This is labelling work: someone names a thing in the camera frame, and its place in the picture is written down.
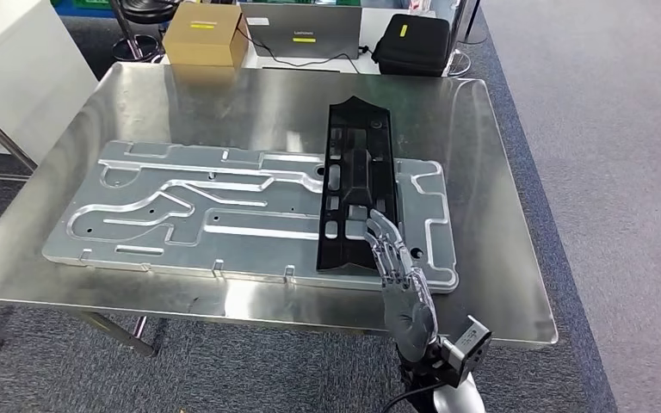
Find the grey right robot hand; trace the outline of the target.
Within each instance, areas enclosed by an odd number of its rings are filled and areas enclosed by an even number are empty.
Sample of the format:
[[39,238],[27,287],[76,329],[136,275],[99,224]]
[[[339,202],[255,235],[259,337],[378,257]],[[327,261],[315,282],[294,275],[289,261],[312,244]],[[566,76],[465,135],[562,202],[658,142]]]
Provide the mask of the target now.
[[437,338],[435,307],[426,277],[415,266],[398,227],[373,209],[364,235],[380,275],[385,323],[401,356],[420,361]]

